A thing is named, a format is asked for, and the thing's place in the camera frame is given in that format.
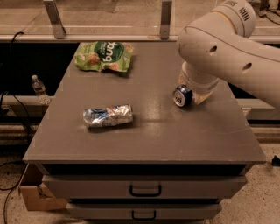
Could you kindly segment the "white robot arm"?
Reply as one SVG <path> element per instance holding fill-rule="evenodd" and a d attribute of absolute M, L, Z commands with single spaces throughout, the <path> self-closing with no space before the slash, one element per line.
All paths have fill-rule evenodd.
<path fill-rule="evenodd" d="M 256 14 L 246 0 L 226 0 L 178 35 L 181 77 L 199 95 L 218 80 L 280 108 L 280 49 L 249 39 Z"/>

